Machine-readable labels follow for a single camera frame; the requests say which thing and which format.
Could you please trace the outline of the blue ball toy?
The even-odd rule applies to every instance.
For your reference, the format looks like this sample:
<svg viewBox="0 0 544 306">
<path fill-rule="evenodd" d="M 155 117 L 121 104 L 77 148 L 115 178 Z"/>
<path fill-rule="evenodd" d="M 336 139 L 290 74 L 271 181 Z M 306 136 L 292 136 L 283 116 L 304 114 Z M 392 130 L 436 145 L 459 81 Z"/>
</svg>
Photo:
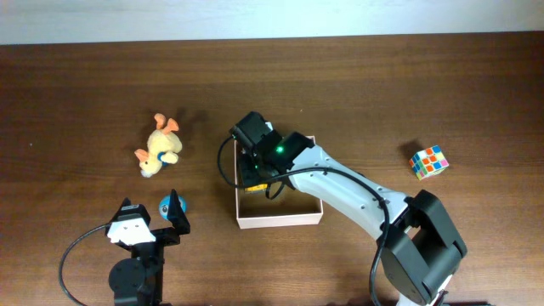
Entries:
<svg viewBox="0 0 544 306">
<path fill-rule="evenodd" d="M 183 212 L 185 213 L 186 212 L 186 202 L 185 202 L 184 198 L 181 197 L 181 196 L 178 196 L 178 200 L 179 200 L 179 202 L 181 204 L 181 208 L 182 208 Z M 170 196 L 167 195 L 161 200 L 161 202 L 159 204 L 159 213 L 161 214 L 161 216 L 164 219 L 167 219 L 169 203 L 170 203 Z"/>
</svg>

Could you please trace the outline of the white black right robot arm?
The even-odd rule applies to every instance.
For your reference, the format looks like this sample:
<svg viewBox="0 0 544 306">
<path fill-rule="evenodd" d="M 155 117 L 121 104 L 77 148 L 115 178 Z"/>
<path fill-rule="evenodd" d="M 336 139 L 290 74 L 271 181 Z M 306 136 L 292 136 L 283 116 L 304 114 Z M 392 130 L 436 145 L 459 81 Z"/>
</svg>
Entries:
<svg viewBox="0 0 544 306">
<path fill-rule="evenodd" d="M 241 188 L 282 183 L 326 202 L 376 241 L 369 275 L 374 304 L 379 303 L 379 266 L 399 292 L 400 305 L 444 304 L 445 288 L 468 248 L 437 196 L 426 190 L 408 196 L 374 183 L 335 161 L 309 137 L 281 135 L 256 111 L 237 122 L 229 136 L 256 176 Z"/>
</svg>

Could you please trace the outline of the yellow grey toy truck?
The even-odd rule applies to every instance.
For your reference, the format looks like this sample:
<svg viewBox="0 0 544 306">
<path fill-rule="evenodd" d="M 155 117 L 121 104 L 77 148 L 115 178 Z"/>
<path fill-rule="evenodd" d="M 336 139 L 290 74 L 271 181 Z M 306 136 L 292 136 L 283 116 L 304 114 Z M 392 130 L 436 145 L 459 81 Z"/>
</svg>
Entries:
<svg viewBox="0 0 544 306">
<path fill-rule="evenodd" d="M 254 186 L 244 188 L 243 191 L 247 194 L 261 193 L 261 192 L 265 192 L 268 189 L 268 186 L 269 186 L 268 184 L 257 184 Z"/>
</svg>

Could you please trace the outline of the yellow plush bunny toy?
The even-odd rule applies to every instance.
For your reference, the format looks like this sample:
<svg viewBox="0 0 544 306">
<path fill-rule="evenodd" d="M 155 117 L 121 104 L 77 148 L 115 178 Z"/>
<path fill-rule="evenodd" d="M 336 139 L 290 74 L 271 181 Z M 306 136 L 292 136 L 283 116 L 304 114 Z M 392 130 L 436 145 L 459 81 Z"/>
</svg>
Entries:
<svg viewBox="0 0 544 306">
<path fill-rule="evenodd" d="M 183 144 L 175 134 L 179 130 L 178 123 L 167 119 L 163 114 L 154 115 L 156 129 L 147 139 L 147 149 L 137 149 L 134 154 L 139 160 L 140 174 L 150 178 L 163 167 L 176 164 Z"/>
</svg>

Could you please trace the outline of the colourful puzzle cube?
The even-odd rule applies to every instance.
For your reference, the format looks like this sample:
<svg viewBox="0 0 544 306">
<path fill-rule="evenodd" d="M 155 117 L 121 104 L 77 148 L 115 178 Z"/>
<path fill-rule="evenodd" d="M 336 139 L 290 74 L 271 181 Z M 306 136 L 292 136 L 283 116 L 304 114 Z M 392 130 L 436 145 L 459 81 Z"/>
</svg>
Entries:
<svg viewBox="0 0 544 306">
<path fill-rule="evenodd" d="M 409 160 L 409 164 L 419 180 L 438 175 L 450 165 L 438 145 L 418 151 Z"/>
</svg>

